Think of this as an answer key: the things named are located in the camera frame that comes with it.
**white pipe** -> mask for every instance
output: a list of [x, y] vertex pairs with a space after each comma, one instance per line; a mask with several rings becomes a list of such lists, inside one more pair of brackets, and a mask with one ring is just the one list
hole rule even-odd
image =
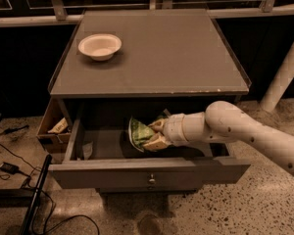
[[272, 112], [294, 78], [294, 42], [288, 51], [280, 69], [277, 71], [260, 106], [266, 112]]

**drawer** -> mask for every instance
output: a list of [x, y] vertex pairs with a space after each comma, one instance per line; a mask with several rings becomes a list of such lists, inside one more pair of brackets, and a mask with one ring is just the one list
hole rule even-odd
[[[49, 171], [63, 188], [96, 188], [99, 192], [196, 191], [203, 184], [235, 183], [249, 167], [229, 155], [223, 144], [206, 144], [211, 157], [192, 148], [157, 153], [134, 149], [127, 134], [131, 114], [148, 117], [146, 107], [131, 102], [82, 104], [63, 160]], [[82, 146], [92, 155], [83, 159]]]

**gray tabletop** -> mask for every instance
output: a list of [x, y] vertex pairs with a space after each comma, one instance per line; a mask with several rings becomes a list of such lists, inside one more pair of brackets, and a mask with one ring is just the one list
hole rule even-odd
[[[107, 62], [78, 52], [81, 39], [112, 33], [121, 50]], [[247, 94], [239, 67], [205, 10], [87, 11], [51, 96], [96, 98]]]

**drawer knob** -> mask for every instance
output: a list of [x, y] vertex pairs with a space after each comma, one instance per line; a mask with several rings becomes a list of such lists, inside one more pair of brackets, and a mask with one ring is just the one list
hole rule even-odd
[[156, 179], [153, 173], [150, 174], [150, 178], [148, 180], [148, 183], [150, 184], [156, 184]]

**cardboard box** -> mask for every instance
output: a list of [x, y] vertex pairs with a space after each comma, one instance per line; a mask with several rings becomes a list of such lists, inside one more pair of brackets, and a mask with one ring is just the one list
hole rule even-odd
[[37, 138], [45, 150], [54, 156], [62, 154], [61, 157], [67, 150], [71, 134], [67, 131], [61, 134], [49, 134], [48, 130], [52, 129], [62, 118], [63, 114], [57, 100], [51, 99], [37, 133]]

